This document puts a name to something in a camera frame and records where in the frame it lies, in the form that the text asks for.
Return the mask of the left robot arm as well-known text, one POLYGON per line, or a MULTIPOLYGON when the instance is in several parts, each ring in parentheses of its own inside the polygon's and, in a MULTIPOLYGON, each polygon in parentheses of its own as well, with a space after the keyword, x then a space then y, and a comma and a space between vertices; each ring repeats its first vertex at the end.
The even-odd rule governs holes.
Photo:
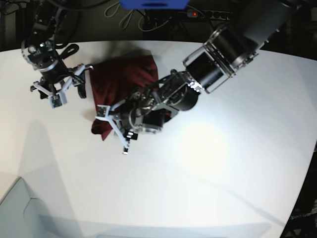
POLYGON ((136 89, 114 105, 97 106, 127 154, 139 134, 157 134, 180 111, 192 109, 202 92, 211 93, 250 63, 270 36, 301 6, 299 0, 251 0, 228 23, 218 26, 188 55, 184 70, 136 89))

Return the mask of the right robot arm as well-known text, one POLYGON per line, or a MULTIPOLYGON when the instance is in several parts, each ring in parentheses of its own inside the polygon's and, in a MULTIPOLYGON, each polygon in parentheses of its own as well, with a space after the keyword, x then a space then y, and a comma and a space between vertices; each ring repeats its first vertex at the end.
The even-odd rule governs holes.
POLYGON ((38 91, 41 99, 48 99, 51 107, 67 104, 66 91, 70 86, 77 88, 81 99, 87 97, 85 71, 93 69, 91 64, 79 64, 68 68, 64 59, 79 50, 77 44, 60 46, 57 52, 56 38, 66 11, 47 0, 41 0, 35 14, 31 33, 21 43, 23 58, 41 74, 41 78, 30 86, 30 91, 38 91))

